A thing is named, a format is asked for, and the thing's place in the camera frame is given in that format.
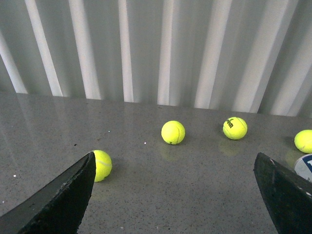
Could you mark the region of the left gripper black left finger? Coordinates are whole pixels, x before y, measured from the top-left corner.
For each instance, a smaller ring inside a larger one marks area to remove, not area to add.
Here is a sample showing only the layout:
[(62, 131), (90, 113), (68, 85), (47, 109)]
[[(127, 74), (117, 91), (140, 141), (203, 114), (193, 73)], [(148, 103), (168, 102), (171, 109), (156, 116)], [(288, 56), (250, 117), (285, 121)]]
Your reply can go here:
[(0, 218), (2, 234), (75, 234), (95, 179), (89, 152), (66, 171)]

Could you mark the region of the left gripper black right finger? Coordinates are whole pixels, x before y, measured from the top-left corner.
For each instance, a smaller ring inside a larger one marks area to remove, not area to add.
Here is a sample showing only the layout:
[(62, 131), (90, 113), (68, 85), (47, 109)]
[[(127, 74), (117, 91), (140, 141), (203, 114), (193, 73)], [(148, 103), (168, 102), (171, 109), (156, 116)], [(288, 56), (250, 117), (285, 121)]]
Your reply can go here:
[(258, 153), (254, 175), (279, 234), (312, 232), (312, 183), (264, 153)]

